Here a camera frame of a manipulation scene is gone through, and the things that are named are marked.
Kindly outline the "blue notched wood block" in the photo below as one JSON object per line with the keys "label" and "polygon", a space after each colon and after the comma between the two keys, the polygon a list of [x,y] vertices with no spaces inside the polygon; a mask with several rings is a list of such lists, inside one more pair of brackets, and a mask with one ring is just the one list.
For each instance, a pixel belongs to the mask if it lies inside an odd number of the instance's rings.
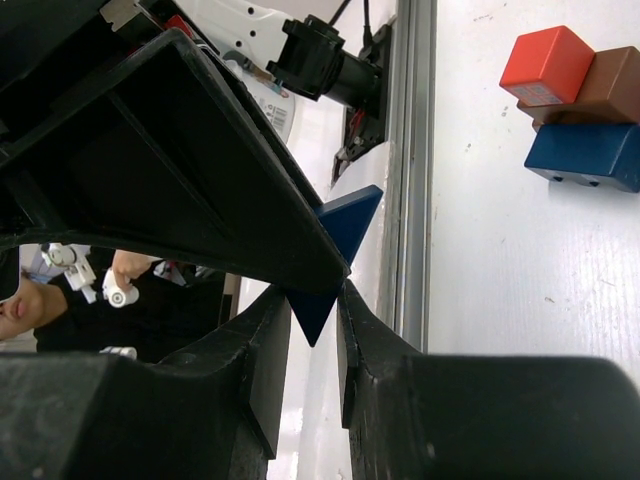
{"label": "blue notched wood block", "polygon": [[637,124],[542,126],[524,167],[551,182],[639,191]]}

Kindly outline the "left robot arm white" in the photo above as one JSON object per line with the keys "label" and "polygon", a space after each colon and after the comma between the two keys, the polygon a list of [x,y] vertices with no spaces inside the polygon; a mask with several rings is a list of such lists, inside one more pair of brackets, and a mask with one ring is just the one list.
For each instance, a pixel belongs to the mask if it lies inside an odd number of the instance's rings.
{"label": "left robot arm white", "polygon": [[246,1],[1,5],[1,294],[68,242],[321,294],[350,262],[232,49],[285,89],[376,110],[381,72],[326,22]]}

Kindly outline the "orange-red wood cube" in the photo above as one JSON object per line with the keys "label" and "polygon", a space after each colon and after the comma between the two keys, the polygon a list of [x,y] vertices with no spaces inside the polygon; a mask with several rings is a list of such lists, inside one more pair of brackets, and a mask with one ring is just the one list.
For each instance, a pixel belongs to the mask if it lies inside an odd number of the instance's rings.
{"label": "orange-red wood cube", "polygon": [[522,34],[499,85],[526,106],[570,104],[594,58],[595,51],[564,25]]}

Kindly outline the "brown arch wood block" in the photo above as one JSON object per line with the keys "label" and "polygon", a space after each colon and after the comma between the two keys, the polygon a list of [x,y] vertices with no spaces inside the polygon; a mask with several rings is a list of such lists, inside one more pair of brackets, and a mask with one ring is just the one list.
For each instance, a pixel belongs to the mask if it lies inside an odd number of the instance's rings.
{"label": "brown arch wood block", "polygon": [[542,125],[638,124],[639,50],[634,46],[597,52],[576,100],[570,104],[517,108]]}

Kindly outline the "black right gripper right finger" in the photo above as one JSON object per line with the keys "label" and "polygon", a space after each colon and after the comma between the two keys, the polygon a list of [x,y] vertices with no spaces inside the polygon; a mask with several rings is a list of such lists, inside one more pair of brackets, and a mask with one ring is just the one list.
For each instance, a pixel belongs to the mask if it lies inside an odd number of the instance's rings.
{"label": "black right gripper right finger", "polygon": [[424,354],[352,283],[337,299],[356,479],[635,479],[639,394],[588,357]]}

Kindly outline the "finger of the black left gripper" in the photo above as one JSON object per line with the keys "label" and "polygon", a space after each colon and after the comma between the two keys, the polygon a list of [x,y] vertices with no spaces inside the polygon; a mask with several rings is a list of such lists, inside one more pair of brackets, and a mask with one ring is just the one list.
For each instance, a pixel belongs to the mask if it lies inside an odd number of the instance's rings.
{"label": "finger of the black left gripper", "polygon": [[1,253],[147,253],[308,293],[349,266],[320,199],[244,85],[168,30],[1,154]]}

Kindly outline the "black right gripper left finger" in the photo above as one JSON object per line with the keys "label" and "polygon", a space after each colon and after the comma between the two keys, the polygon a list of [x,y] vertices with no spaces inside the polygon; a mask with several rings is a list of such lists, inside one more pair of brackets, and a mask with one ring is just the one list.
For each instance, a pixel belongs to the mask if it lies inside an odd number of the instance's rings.
{"label": "black right gripper left finger", "polygon": [[272,286],[156,364],[3,355],[2,477],[264,478],[277,452],[290,321]]}

